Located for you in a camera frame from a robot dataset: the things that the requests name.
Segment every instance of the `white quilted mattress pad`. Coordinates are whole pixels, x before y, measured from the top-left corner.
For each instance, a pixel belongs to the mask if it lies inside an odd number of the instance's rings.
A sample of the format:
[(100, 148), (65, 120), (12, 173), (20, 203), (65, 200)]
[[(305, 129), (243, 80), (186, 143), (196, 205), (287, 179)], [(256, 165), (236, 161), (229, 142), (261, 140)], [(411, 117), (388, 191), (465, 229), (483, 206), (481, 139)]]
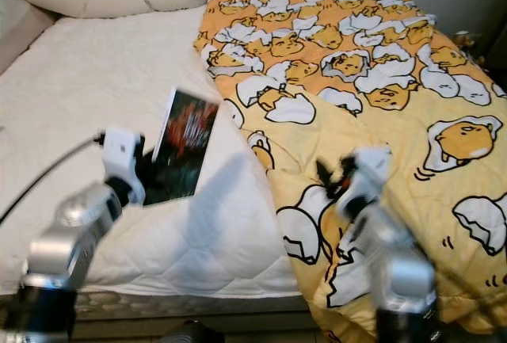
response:
[[(154, 145), (172, 85), (217, 96), (192, 43), (205, 7), (112, 20), (64, 18), (0, 76), (0, 210), (47, 165), (116, 125)], [(0, 295), (58, 202), (103, 178), (88, 148), (0, 225)], [(261, 298), (298, 295), (260, 163), (221, 106), (196, 195), (128, 207), (102, 240), (85, 291)]]

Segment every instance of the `blanket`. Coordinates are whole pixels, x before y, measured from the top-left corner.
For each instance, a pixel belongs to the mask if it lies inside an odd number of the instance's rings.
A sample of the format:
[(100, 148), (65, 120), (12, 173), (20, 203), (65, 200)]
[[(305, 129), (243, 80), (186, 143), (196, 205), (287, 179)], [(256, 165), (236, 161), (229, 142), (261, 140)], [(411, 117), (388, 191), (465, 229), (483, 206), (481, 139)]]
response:
[(375, 312), (360, 239), (315, 161), (372, 146), (387, 207), (435, 263), (440, 319), (489, 332), (479, 294), (507, 324), (506, 95), (435, 23), (412, 0), (208, 0), (195, 47), (265, 167), (330, 341), (372, 341)]

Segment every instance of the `book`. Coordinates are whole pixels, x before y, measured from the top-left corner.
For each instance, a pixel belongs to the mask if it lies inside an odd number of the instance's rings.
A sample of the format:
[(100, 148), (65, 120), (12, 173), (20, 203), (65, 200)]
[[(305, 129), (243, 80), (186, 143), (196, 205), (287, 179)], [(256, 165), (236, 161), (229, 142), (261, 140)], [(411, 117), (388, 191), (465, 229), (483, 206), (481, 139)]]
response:
[(156, 170), (144, 205), (195, 193), (218, 107), (181, 88), (171, 89), (151, 158)]

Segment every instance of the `bed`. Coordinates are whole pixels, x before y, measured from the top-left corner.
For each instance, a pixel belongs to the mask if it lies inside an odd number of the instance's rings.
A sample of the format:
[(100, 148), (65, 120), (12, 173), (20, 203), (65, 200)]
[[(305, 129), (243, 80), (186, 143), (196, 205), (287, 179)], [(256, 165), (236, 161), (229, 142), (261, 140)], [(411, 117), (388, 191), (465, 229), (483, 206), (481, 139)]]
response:
[[(0, 76), (0, 209), (99, 129), (141, 131), (153, 146), (172, 85), (219, 99), (192, 46), (204, 10), (64, 17), (47, 29)], [(16, 292), (29, 243), (57, 203), (102, 177), (101, 151), (91, 147), (52, 172), (2, 223), (2, 300)], [(81, 320), (306, 309), (264, 170), (226, 106), (196, 195), (127, 208), (101, 242), (77, 307)]]
[(365, 147), (387, 209), (436, 266), (440, 319), (490, 331), (479, 300), (507, 323), (506, 95), (435, 24), (413, 0), (210, 0), (196, 39), (330, 341), (372, 341), (375, 313), (364, 242), (315, 160)]

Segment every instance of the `yellow comforter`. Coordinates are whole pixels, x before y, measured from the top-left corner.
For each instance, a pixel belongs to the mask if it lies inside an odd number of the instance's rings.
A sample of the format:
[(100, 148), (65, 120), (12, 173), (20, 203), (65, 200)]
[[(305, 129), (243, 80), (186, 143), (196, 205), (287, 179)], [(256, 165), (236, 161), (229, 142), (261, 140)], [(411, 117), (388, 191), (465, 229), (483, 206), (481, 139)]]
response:
[[(353, 226), (315, 160), (385, 143), (396, 211), (507, 324), (507, 102), (435, 20), (411, 0), (208, 1), (196, 48), (266, 169), (299, 287), (331, 341), (372, 340), (375, 322)], [(472, 295), (440, 274), (437, 286), (442, 320), (490, 330)]]

